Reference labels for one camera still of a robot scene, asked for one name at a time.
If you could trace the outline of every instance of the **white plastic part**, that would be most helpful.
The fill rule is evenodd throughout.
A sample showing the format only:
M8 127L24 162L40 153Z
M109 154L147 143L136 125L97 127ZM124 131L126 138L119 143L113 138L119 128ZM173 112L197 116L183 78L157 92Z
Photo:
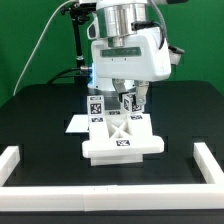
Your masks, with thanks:
M0 156L0 187L4 185L20 161L19 148L9 146Z
M108 95L111 92L115 92L112 79L111 78L100 78L96 75L95 66L92 64L92 80L88 84L89 89L97 89L99 91L107 92ZM126 90L130 90L134 88L134 81L133 80L125 80L125 88Z
M224 184L224 174L205 143L194 144L194 158L208 184Z
M213 177L221 175L207 150L204 143L196 143L195 158L206 163ZM0 211L4 212L224 209L224 184L218 181L214 184L0 187L0 201Z
M178 65L181 59L181 54L173 53L172 51L169 51L170 54L170 63L171 65Z
M104 111L102 95L88 97L89 140L82 143L82 152L91 165L142 162L143 154L163 152L162 138L152 134L150 115L134 106L130 96L124 94L119 111Z
M87 36L88 36L89 40L98 39L100 37L98 17L96 15L96 13L92 13L92 15L93 15L93 22L87 28ZM91 28L93 28L93 27L94 27L94 31L95 31L95 36L90 36Z
M124 37L125 47L133 49L132 56L102 56L102 50L109 49L107 39L93 41L92 54L96 75L100 78L124 80L159 81L167 79L171 73L167 42L159 50L161 34L158 27L139 30L137 35ZM135 56L136 47L141 55Z

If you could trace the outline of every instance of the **black tabletop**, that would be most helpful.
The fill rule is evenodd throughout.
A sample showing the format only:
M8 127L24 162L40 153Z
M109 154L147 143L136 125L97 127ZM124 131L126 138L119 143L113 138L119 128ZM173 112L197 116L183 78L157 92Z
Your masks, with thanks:
M153 83L145 112L161 154L144 162L91 167L81 143L88 134L65 134L74 114L85 114L86 87L33 85L0 108L0 153L19 145L21 161L5 186L83 186L204 183L193 159L193 143L205 142L224 167L224 97L206 82ZM223 223L224 210L1 213L0 221L24 223Z

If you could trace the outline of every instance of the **black and white tag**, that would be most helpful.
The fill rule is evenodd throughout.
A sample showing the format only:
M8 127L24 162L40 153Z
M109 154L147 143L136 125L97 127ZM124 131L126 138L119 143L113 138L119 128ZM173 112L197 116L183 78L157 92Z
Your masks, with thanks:
M132 120L140 120L140 119L143 119L143 118L142 118L141 115L132 115L132 116L131 116L131 119L132 119Z
M117 111L109 111L109 114L110 115L119 115L119 114L121 114L121 112L119 110L117 110Z
M94 101L94 100L101 100L101 96L91 96L90 100Z
M142 110L141 106L138 106L136 104L134 104L134 102L132 102L132 112L136 112L136 111L140 111Z
M117 140L117 146L130 146L131 143L129 140Z
M100 103L90 104L90 112L91 112L91 114L101 114L102 113L102 105Z
M92 122L103 122L103 118L102 117L94 117L92 118Z

